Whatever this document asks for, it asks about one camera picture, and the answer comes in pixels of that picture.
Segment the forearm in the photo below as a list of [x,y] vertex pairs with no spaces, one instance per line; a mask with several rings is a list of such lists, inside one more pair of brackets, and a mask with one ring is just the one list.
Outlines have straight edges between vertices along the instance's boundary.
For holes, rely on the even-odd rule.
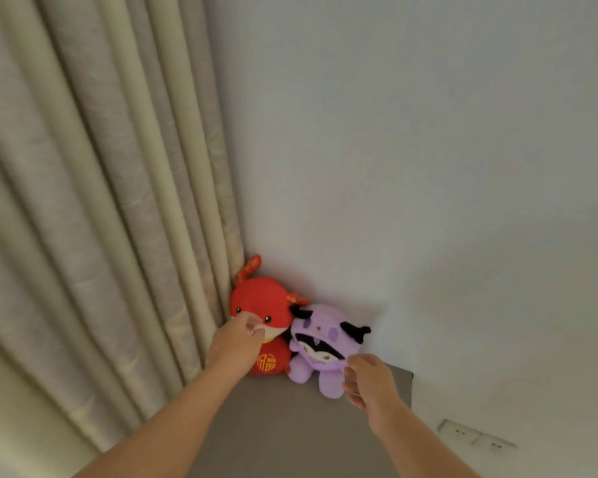
[[181,478],[192,465],[217,410],[236,382],[203,371],[133,436],[100,456],[75,478]]
[[377,436],[402,478],[478,478],[403,403],[385,417]]

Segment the plush toy foot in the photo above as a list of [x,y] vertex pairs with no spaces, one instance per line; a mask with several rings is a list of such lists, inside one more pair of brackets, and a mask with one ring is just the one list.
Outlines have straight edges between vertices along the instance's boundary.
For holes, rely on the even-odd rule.
[[343,381],[345,377],[343,371],[322,371],[319,374],[319,391],[330,399],[339,399],[343,396]]
[[313,372],[314,370],[310,367],[310,364],[299,355],[293,357],[286,368],[286,374],[290,380],[297,384],[305,384]]

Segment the plush toy arm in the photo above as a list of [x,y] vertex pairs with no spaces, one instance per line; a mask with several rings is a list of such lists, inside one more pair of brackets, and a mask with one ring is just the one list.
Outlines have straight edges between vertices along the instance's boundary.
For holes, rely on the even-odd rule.
[[299,349],[300,349],[299,343],[295,339],[292,339],[290,341],[290,350],[294,353],[298,353]]

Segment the purple plush toy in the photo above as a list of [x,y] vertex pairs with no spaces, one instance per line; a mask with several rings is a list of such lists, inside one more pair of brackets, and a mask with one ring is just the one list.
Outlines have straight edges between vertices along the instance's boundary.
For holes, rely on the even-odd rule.
[[299,353],[286,369],[288,377],[304,384],[314,371],[319,371],[319,390],[327,398],[343,395],[343,369],[348,356],[359,352],[367,326],[356,327],[346,314],[331,305],[315,304],[292,307],[295,316],[290,332],[290,350]]

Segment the human arm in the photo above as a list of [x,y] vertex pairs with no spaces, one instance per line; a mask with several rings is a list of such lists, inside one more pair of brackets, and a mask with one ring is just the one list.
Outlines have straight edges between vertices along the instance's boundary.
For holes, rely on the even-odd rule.
[[263,329],[238,315],[217,330],[207,366],[172,402],[130,438],[118,443],[74,478],[183,478],[217,410],[259,355]]
[[390,368],[377,356],[348,358],[344,382],[348,400],[368,415],[374,434],[401,478],[478,478],[399,398]]

